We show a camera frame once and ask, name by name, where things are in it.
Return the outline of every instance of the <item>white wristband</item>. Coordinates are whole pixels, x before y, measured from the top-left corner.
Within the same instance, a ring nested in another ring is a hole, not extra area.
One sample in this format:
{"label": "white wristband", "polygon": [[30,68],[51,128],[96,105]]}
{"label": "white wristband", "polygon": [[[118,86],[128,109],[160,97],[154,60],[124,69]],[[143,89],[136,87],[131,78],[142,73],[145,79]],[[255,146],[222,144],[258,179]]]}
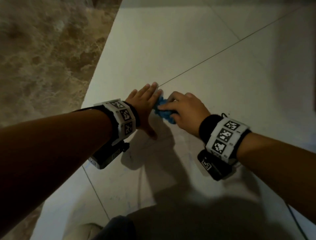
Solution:
{"label": "white wristband", "polygon": [[224,117],[214,128],[205,148],[209,153],[231,164],[229,157],[241,135],[248,128],[243,123]]}
{"label": "white wristband", "polygon": [[136,131],[136,119],[131,108],[125,104],[121,99],[115,99],[107,102],[97,103],[94,106],[103,105],[111,111],[118,123],[118,139],[116,139],[112,146],[118,142],[128,138]]}

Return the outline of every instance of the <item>blue rag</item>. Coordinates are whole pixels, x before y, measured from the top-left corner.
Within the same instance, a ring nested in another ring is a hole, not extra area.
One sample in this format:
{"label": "blue rag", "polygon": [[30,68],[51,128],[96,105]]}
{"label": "blue rag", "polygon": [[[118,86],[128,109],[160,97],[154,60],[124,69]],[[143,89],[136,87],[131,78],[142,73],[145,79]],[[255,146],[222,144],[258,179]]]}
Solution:
{"label": "blue rag", "polygon": [[159,99],[157,100],[156,104],[154,105],[155,114],[166,119],[171,124],[176,124],[175,120],[170,115],[173,113],[178,113],[177,111],[169,111],[169,110],[161,111],[158,109],[159,105],[166,104],[167,102],[168,102],[167,99],[163,99],[163,97],[160,96]]}

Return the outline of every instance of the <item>hand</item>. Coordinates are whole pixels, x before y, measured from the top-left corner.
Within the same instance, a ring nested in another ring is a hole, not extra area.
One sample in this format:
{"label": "hand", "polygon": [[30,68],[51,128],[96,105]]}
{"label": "hand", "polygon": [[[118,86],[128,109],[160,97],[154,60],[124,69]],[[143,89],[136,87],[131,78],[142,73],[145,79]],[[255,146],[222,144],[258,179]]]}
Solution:
{"label": "hand", "polygon": [[169,103],[158,106],[158,109],[176,110],[178,114],[172,114],[171,116],[177,125],[199,138],[199,128],[202,121],[211,115],[201,100],[192,93],[186,93],[184,95],[179,92],[173,92],[169,96],[168,102]]}
{"label": "hand", "polygon": [[148,117],[153,109],[153,106],[157,102],[162,90],[156,89],[158,84],[154,82],[151,86],[146,84],[141,90],[134,89],[126,99],[126,102],[131,104],[137,111],[140,119],[140,126],[137,129],[144,130],[149,137],[156,140],[157,134],[153,128],[149,125]]}

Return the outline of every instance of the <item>dark pants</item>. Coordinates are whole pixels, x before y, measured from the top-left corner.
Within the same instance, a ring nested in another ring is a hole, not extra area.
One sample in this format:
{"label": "dark pants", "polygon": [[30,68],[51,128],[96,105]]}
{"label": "dark pants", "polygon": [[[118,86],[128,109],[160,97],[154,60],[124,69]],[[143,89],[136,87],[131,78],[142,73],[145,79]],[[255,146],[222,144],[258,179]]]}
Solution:
{"label": "dark pants", "polygon": [[112,218],[109,223],[92,240],[136,240],[136,229],[134,223],[128,218],[117,216]]}

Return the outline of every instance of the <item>right hand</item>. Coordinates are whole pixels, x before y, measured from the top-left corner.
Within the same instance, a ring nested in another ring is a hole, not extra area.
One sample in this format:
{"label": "right hand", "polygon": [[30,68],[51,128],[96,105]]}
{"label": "right hand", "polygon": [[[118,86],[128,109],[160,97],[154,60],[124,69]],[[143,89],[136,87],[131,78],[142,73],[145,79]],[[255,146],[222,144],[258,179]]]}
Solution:
{"label": "right hand", "polygon": [[178,114],[171,115],[176,124],[198,138],[201,123],[211,115],[201,100],[192,93],[173,92],[168,98],[168,103],[158,106],[158,109],[176,110]]}

